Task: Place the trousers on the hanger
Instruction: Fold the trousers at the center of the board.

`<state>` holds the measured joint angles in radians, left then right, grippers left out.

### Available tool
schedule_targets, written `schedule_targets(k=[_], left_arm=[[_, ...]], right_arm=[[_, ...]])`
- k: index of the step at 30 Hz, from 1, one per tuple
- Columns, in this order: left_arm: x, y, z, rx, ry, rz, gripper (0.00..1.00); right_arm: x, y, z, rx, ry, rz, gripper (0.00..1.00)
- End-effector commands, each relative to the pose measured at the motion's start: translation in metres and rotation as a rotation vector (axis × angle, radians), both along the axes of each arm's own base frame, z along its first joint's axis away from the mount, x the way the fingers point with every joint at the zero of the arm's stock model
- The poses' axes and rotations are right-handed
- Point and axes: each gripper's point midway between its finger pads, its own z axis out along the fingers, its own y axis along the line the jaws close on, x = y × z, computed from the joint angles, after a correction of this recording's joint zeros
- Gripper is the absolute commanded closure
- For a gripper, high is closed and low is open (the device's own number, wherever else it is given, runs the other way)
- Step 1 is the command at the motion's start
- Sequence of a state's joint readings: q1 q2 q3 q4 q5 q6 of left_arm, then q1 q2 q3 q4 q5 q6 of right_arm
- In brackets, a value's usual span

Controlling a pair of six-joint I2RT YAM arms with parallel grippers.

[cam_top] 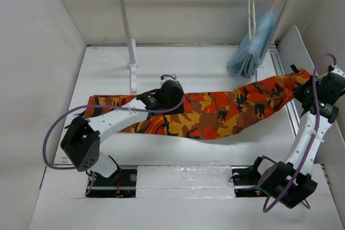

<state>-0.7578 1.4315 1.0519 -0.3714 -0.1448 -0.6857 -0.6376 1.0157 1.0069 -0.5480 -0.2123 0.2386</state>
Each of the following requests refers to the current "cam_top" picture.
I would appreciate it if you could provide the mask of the orange camouflage trousers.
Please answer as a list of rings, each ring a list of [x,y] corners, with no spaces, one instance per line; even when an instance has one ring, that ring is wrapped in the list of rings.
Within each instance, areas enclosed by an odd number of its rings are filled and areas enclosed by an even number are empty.
[[[122,132],[200,141],[235,135],[282,109],[310,77],[304,68],[293,68],[290,74],[272,76],[229,92],[186,93],[178,109],[169,114],[152,114]]]

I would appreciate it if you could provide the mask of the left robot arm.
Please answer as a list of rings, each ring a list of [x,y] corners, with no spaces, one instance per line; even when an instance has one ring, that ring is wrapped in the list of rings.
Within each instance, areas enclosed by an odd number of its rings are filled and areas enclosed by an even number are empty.
[[[183,98],[177,77],[164,74],[158,89],[142,93],[121,107],[111,107],[105,114],[74,118],[60,146],[79,172],[91,170],[108,185],[114,185],[120,180],[121,169],[100,151],[100,145],[128,126],[181,109]]]

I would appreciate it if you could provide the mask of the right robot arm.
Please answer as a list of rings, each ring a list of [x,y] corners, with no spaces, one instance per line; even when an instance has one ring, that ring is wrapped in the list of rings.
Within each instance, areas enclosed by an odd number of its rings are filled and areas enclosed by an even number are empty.
[[[284,161],[269,167],[257,165],[249,170],[249,177],[257,188],[274,198],[265,203],[268,212],[276,203],[294,208],[304,203],[317,187],[312,180],[314,158],[323,138],[339,115],[335,106],[344,94],[344,72],[336,68],[321,77],[311,78],[295,92],[294,97],[302,104],[298,134]]]

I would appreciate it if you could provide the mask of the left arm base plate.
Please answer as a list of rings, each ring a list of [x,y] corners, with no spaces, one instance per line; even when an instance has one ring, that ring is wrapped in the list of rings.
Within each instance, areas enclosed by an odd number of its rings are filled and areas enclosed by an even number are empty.
[[[106,178],[93,173],[87,173],[89,179],[86,187],[86,197],[89,198],[135,198],[137,166],[125,166],[122,168],[120,178],[115,183],[109,183]]]

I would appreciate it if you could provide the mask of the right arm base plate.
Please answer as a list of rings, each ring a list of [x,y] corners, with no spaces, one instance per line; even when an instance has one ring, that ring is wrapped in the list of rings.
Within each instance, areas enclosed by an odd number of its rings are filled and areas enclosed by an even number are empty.
[[[261,174],[251,166],[232,166],[229,183],[233,184],[236,198],[260,198],[267,194],[257,188]]]

